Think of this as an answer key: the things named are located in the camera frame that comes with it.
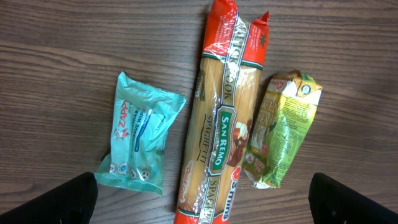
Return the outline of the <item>teal tissue wipes pack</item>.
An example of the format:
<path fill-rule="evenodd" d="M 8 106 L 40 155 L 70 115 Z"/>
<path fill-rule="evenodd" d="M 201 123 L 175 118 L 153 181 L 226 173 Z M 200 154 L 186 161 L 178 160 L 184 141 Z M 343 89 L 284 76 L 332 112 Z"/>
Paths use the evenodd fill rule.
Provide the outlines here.
<path fill-rule="evenodd" d="M 183 95 L 118 76 L 110 152 L 97 183 L 162 195 L 168 130 L 186 103 Z"/>

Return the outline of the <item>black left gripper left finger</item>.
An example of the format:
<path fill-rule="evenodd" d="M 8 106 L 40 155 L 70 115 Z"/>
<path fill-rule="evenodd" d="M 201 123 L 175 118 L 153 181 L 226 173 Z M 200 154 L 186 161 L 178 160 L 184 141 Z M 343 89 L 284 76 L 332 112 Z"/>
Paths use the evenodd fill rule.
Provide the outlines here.
<path fill-rule="evenodd" d="M 1 215 L 1 224 L 90 222 L 98 198 L 95 175 L 85 172 Z"/>

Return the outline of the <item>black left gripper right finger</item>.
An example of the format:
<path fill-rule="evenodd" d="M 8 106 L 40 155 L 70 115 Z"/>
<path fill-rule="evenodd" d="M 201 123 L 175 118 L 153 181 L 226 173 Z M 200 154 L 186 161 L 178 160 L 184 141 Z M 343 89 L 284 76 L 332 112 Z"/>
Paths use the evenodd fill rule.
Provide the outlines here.
<path fill-rule="evenodd" d="M 308 201 L 313 222 L 323 223 L 391 223 L 397 213 L 317 172 L 313 175 Z"/>

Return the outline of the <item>red spaghetti packet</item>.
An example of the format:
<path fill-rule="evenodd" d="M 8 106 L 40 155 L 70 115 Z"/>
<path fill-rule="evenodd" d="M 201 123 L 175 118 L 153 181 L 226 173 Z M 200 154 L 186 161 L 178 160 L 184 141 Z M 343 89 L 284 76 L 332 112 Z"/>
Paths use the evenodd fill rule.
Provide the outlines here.
<path fill-rule="evenodd" d="M 187 131 L 175 224 L 227 223 L 253 126 L 269 14 L 247 20 L 214 0 Z"/>

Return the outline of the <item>green tea packet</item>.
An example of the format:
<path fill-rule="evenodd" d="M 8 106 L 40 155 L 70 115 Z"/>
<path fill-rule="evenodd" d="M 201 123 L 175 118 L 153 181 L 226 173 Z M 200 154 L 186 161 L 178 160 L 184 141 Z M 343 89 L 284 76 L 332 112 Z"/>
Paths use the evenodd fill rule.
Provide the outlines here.
<path fill-rule="evenodd" d="M 272 76 L 243 160 L 255 188 L 280 187 L 313 123 L 322 89 L 300 70 Z"/>

